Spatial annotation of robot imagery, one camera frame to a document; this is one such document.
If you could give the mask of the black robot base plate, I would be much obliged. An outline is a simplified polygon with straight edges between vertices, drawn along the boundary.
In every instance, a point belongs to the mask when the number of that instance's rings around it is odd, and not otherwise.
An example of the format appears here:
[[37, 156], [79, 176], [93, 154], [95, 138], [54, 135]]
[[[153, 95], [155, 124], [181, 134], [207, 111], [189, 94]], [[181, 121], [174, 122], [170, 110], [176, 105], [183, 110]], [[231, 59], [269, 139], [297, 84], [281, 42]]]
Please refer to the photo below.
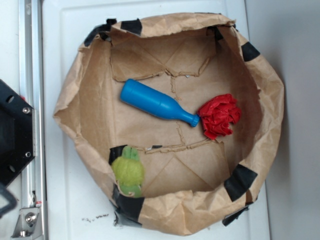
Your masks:
[[0, 82], [0, 182], [6, 187], [34, 159], [33, 108]]

